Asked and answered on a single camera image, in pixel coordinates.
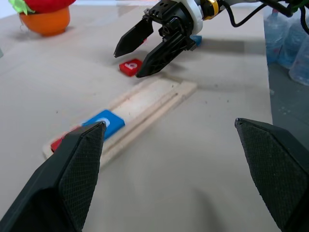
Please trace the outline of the red letter r block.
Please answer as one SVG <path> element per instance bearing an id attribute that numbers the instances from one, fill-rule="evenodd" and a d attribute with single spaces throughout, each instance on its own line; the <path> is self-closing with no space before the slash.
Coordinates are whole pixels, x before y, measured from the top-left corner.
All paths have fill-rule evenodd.
<path id="1" fill-rule="evenodd" d="M 70 133 L 70 131 L 64 133 L 63 135 L 61 135 L 59 138 L 56 138 L 51 144 L 50 144 L 50 149 L 51 151 L 54 153 L 58 147 L 61 145 L 62 140 L 65 138 L 65 136 Z"/>

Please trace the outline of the long wooden letter tray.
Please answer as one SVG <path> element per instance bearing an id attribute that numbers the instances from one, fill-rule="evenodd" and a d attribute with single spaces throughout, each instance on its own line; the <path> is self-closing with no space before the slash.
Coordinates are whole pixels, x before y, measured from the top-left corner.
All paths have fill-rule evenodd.
<path id="1" fill-rule="evenodd" d="M 104 169 L 130 143 L 164 114 L 189 98 L 196 89 L 197 84 L 194 82 L 153 77 L 141 81 L 114 99 L 106 109 L 121 117 L 125 126 L 104 141 L 100 168 Z"/>

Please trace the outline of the red letter b block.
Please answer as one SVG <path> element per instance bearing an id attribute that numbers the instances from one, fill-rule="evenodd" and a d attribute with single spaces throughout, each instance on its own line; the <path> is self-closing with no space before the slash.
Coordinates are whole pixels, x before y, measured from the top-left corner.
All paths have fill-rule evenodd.
<path id="1" fill-rule="evenodd" d="M 126 76 L 134 76 L 141 68 L 142 61 L 139 59 L 132 59 L 119 64 L 120 71 Z"/>

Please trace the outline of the orange bowl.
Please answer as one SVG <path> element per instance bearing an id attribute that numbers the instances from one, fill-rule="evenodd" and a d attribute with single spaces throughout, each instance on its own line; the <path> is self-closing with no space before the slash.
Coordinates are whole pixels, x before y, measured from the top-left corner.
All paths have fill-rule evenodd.
<path id="1" fill-rule="evenodd" d="M 23 24 L 32 31 L 43 37 L 50 37 L 62 34 L 70 23 L 69 7 L 44 14 L 24 14 L 19 17 Z"/>

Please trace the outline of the clear blue water jug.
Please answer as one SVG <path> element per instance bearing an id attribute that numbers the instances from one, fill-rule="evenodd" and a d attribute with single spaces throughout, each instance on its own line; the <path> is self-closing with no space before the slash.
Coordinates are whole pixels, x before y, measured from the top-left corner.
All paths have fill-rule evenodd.
<path id="1" fill-rule="evenodd" d="M 290 78 L 302 85 L 309 86 L 309 36 L 303 41 L 292 67 Z"/>
<path id="2" fill-rule="evenodd" d="M 277 61 L 290 22 L 281 13 L 273 11 L 264 19 L 267 63 Z"/>
<path id="3" fill-rule="evenodd" d="M 285 68 L 291 68 L 302 45 L 302 42 L 307 35 L 308 34 L 305 32 L 301 25 L 300 19 L 294 20 L 294 22 L 289 27 L 288 33 L 282 46 L 281 61 Z"/>

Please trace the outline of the blue letter o block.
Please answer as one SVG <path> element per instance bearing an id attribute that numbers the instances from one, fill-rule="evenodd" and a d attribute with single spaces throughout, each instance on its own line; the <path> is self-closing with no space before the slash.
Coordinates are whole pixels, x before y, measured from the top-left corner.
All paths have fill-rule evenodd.
<path id="1" fill-rule="evenodd" d="M 93 124 L 96 122 L 101 122 L 101 121 L 104 121 L 106 124 L 104 140 L 109 139 L 116 132 L 118 132 L 122 127 L 125 126 L 125 121 L 120 116 L 116 115 L 115 113 L 107 109 L 96 114 L 95 116 L 88 119 L 81 125 L 86 126 L 86 125 Z"/>

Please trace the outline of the red strawberry plush toy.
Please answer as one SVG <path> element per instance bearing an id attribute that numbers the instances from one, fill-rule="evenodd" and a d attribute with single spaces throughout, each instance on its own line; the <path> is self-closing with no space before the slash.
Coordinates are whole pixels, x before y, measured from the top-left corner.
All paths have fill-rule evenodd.
<path id="1" fill-rule="evenodd" d="M 8 0 L 13 9 L 21 14 L 52 13 L 69 7 L 76 0 Z"/>

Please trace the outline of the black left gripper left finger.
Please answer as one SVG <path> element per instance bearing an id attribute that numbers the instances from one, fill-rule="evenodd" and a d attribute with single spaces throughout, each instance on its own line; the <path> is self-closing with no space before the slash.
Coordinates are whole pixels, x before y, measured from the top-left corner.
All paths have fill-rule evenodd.
<path id="1" fill-rule="evenodd" d="M 100 169 L 106 125 L 79 127 L 32 174 L 0 232 L 82 232 Z"/>

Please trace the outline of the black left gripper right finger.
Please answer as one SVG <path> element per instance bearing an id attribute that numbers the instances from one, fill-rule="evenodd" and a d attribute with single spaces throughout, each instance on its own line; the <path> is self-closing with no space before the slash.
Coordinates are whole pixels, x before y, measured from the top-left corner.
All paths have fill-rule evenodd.
<path id="1" fill-rule="evenodd" d="M 289 131 L 235 120 L 250 174 L 281 232 L 309 232 L 309 150 Z"/>

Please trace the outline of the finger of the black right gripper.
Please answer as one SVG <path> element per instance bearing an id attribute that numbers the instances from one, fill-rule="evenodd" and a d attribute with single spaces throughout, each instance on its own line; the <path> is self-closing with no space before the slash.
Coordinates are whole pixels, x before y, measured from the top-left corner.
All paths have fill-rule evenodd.
<path id="1" fill-rule="evenodd" d="M 117 58 L 135 51 L 153 31 L 152 20 L 143 18 L 120 38 L 114 51 L 114 57 Z"/>
<path id="2" fill-rule="evenodd" d="M 147 77 L 160 72 L 171 63 L 180 53 L 195 49 L 196 42 L 181 33 L 175 33 L 171 37 L 164 37 L 155 49 L 144 59 L 137 78 Z"/>

